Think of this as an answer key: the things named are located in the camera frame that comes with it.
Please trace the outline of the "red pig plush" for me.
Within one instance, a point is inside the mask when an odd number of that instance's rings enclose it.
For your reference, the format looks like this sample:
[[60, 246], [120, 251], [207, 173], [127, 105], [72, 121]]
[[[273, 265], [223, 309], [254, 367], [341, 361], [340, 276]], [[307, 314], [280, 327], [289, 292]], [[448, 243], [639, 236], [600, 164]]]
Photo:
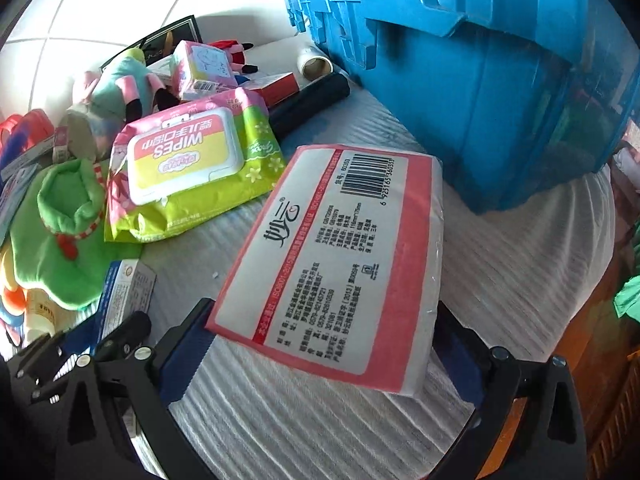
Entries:
[[228, 55], [231, 68], [235, 73], [248, 75], [258, 72], [258, 67], [247, 62], [245, 56], [246, 51], [254, 48], [252, 42], [239, 42], [235, 39], [225, 39], [213, 41], [209, 45], [224, 51], [224, 53]]

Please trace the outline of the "dark framed picture box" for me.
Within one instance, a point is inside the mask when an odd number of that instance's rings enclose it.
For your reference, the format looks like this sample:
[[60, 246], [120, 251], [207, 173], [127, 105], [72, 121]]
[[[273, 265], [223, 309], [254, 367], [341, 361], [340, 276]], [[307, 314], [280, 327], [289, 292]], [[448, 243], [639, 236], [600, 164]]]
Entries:
[[139, 49], [141, 54], [136, 54], [136, 58], [141, 58], [142, 63], [149, 66], [163, 58], [166, 58], [166, 56], [174, 52], [175, 47], [177, 47], [177, 44], [182, 40], [194, 42], [202, 41], [200, 28], [198, 27], [198, 22], [194, 15], [188, 15], [184, 18], [180, 18], [180, 20], [164, 25], [155, 32], [151, 32], [149, 35], [135, 41], [133, 44], [130, 44], [130, 46], [105, 61], [101, 65], [101, 68], [104, 70], [104, 68], [110, 64], [114, 58], [117, 58], [119, 55], [127, 53], [132, 49]]

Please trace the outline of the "black cylinder roll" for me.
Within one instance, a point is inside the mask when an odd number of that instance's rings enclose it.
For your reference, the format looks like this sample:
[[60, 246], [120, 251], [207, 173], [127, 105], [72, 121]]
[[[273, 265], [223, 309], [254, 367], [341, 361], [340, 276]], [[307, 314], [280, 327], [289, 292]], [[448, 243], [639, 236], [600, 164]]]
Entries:
[[270, 110], [269, 125], [277, 141], [350, 95], [347, 78], [332, 73], [308, 84]]

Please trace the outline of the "white tape roll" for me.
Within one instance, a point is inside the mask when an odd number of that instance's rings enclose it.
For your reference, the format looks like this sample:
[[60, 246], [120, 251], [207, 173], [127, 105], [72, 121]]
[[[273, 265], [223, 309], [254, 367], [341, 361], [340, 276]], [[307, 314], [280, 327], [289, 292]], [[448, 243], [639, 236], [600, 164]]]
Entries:
[[334, 71], [331, 60], [316, 46], [303, 47], [298, 52], [297, 68], [308, 81], [318, 80]]

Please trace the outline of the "blue plastic storage crate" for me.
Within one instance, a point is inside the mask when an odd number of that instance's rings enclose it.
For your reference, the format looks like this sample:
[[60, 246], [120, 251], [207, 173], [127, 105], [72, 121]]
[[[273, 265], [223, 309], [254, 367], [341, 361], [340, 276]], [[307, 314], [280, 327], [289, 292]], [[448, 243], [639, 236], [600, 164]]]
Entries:
[[638, 125], [639, 47], [608, 0], [285, 3], [472, 211], [600, 170]]

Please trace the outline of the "teal pink plush toy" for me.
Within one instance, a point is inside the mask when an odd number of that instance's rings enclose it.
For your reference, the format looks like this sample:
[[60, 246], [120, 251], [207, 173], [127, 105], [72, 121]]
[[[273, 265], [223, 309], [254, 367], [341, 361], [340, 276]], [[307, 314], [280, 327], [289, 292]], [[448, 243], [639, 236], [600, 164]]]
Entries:
[[61, 119], [66, 146], [76, 158], [106, 159], [126, 125], [179, 103], [146, 66], [143, 51], [129, 48], [74, 83], [73, 103]]

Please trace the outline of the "red white small box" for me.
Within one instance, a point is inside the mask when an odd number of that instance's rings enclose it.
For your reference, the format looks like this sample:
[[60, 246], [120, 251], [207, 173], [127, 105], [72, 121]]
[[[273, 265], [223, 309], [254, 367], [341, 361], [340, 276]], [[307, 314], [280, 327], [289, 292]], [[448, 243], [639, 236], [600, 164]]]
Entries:
[[277, 106], [299, 92], [299, 86], [293, 73], [262, 76], [244, 82], [243, 87], [246, 90], [257, 92], [268, 108]]

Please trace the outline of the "pink white tissue pack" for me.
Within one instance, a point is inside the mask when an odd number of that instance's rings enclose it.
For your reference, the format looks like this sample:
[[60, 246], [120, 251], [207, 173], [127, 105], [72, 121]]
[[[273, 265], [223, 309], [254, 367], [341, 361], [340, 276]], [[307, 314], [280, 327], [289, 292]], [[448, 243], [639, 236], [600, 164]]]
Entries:
[[431, 352], [443, 237], [435, 157], [302, 146], [207, 326], [304, 372], [414, 396]]

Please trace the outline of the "green plush toy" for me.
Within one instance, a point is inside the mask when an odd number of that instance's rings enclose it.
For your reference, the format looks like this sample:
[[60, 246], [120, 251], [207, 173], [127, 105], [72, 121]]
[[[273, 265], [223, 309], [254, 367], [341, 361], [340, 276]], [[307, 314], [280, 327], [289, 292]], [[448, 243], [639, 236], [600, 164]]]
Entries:
[[114, 261], [137, 259], [142, 246], [104, 238], [106, 162], [72, 159], [39, 171], [9, 229], [14, 276], [66, 310], [101, 296]]

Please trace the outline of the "small pink tissue pack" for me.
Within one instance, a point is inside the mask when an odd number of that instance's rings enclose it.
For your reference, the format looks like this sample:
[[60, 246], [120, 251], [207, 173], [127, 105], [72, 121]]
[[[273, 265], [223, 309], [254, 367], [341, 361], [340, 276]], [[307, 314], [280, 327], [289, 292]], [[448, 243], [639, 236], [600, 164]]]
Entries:
[[226, 52], [181, 40], [171, 57], [171, 84], [180, 100], [194, 101], [238, 86]]

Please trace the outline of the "green pink wipes pack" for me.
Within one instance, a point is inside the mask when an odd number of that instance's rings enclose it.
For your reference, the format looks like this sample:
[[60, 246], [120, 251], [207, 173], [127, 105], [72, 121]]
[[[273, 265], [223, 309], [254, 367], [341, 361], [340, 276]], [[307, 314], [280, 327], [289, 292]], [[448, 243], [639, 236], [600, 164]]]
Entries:
[[126, 125], [107, 177], [104, 237], [177, 236], [270, 192], [285, 168], [262, 96], [238, 87]]

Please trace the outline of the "blue white medicine box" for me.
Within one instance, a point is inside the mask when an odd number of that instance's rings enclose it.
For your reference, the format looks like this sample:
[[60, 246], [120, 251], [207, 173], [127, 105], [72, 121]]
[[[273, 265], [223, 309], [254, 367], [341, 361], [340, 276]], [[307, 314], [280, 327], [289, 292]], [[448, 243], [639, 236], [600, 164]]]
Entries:
[[113, 261], [108, 267], [96, 312], [64, 333], [62, 351], [91, 353], [134, 311], [148, 312], [155, 272], [140, 259]]

